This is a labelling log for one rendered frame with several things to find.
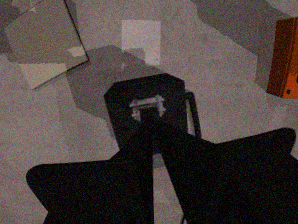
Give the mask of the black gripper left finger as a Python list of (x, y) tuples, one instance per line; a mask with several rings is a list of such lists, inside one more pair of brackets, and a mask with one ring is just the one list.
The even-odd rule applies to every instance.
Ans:
[(44, 208), (128, 205), (134, 224), (154, 224), (152, 139), (148, 123), (109, 160), (40, 164), (27, 184)]

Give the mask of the black cable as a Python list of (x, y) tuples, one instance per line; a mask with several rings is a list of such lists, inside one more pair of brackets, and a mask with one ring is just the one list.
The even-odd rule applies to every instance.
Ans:
[[(162, 159), (161, 153), (158, 153), (158, 155), (153, 155), (153, 169), (157, 168), (164, 168), (165, 163), (164, 159)], [(182, 218), (182, 224), (184, 224), (185, 216)]]

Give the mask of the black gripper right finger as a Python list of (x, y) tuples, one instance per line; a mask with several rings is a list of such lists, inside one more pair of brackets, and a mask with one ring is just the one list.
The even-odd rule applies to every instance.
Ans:
[(293, 151), (295, 129), (212, 143), (154, 121), (158, 149), (188, 224), (212, 224), (227, 177), (234, 169)]

